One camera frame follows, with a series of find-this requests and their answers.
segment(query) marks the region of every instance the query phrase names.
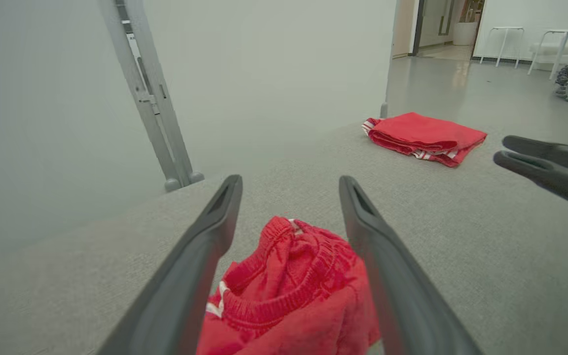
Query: doorway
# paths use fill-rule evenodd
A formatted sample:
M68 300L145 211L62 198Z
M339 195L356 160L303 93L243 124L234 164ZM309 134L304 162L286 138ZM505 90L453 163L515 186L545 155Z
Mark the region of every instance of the doorway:
M484 0L419 0L413 55L469 61Z

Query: tiled floor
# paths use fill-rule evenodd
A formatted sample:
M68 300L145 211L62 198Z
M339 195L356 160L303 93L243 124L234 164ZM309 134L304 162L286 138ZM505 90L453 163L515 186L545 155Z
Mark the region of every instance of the tiled floor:
M420 50L419 57L454 59L456 61L469 61L473 56L472 45L442 45L440 47Z

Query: baseboard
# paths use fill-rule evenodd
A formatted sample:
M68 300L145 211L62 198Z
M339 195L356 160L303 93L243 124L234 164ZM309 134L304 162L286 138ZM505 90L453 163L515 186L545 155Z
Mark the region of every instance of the baseboard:
M470 60L472 61L480 61L481 57L472 57L470 58ZM497 59L496 58L492 58L492 57L483 57L484 61L487 62L496 62ZM507 59L507 58L501 58L501 63L516 63L516 59ZM521 59L519 61L519 64L527 64L530 65L532 63L532 61L526 61L525 59Z

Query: folded red cloth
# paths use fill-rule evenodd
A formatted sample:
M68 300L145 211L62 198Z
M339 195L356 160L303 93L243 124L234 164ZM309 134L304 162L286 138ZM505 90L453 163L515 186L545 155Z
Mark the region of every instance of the folded red cloth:
M276 216L208 299L197 355L364 355L380 332L347 241Z
M449 167L458 166L486 137L482 131L415 112L388 119L369 118L361 127L372 142L384 148Z

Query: white plant pot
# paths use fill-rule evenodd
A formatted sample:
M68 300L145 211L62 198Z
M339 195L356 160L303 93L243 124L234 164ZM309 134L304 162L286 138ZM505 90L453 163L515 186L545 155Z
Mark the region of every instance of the white plant pot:
M453 45L472 45L477 36L478 22L457 22L453 27Z

